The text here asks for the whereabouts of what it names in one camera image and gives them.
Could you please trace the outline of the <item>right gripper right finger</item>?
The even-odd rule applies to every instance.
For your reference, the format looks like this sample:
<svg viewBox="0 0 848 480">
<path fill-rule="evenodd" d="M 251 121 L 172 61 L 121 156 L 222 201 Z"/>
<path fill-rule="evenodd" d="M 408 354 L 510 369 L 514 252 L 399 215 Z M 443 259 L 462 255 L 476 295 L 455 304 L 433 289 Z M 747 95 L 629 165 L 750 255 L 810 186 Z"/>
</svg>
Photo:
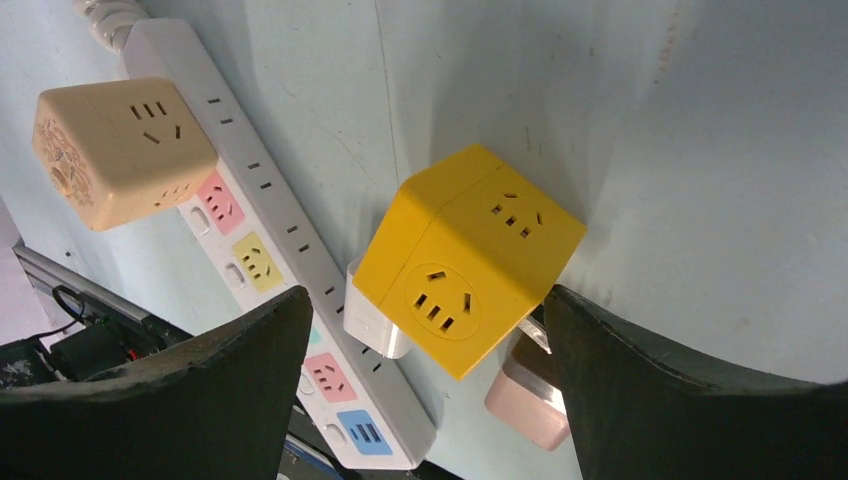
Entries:
<svg viewBox="0 0 848 480">
<path fill-rule="evenodd" d="M 586 479 L 843 479 L 847 384 L 700 352 L 557 285 L 544 304 Z"/>
</svg>

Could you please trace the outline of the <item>white multicolour power strip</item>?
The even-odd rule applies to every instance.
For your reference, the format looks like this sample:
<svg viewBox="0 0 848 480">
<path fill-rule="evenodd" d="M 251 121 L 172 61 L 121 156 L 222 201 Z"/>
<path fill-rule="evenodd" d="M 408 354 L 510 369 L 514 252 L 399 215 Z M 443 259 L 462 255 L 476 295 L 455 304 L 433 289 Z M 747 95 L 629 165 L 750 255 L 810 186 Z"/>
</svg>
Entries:
<svg viewBox="0 0 848 480">
<path fill-rule="evenodd" d="M 313 306 L 297 398 L 346 468 L 412 470 L 436 428 L 398 365 L 343 327 L 346 281 L 193 28 L 142 19 L 121 60 L 172 81 L 219 156 L 180 213 L 246 311 L 294 286 Z"/>
</svg>

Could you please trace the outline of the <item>yellow cube socket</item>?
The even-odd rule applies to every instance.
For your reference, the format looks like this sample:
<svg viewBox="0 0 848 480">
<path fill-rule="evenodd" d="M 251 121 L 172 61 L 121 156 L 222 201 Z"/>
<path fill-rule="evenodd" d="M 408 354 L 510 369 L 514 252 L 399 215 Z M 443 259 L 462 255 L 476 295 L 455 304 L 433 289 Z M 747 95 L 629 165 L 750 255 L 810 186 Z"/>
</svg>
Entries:
<svg viewBox="0 0 848 480">
<path fill-rule="evenodd" d="M 547 296 L 586 226 L 481 145 L 409 177 L 354 286 L 455 379 Z"/>
</svg>

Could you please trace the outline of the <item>beige cube socket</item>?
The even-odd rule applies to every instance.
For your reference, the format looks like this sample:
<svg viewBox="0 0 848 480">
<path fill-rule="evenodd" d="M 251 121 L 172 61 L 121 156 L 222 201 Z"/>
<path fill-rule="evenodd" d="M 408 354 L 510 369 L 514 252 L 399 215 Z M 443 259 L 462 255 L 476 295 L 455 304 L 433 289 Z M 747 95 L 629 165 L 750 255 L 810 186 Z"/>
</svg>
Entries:
<svg viewBox="0 0 848 480">
<path fill-rule="evenodd" d="M 190 199 L 219 160 L 176 85 L 159 77 L 43 91 L 32 147 L 92 231 Z"/>
</svg>

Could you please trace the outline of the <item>pink plug adapter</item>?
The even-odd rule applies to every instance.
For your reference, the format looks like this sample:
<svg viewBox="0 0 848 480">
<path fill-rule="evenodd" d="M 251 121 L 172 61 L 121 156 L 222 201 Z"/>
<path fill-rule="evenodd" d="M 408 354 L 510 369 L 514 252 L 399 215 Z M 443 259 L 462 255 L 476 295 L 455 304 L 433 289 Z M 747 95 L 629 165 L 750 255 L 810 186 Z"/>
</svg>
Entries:
<svg viewBox="0 0 848 480">
<path fill-rule="evenodd" d="M 533 316 L 522 320 L 486 397 L 493 416 L 537 447 L 556 450 L 571 430 L 543 323 Z"/>
</svg>

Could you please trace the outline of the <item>white plug adapter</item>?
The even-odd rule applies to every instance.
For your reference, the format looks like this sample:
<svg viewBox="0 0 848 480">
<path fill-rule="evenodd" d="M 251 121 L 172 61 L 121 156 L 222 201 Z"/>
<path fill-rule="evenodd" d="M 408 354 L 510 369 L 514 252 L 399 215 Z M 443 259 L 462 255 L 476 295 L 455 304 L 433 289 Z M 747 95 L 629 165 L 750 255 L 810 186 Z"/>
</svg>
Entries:
<svg viewBox="0 0 848 480">
<path fill-rule="evenodd" d="M 362 258 L 357 257 L 346 268 L 343 328 L 383 357 L 402 358 L 411 350 L 413 342 L 353 284 Z"/>
</svg>

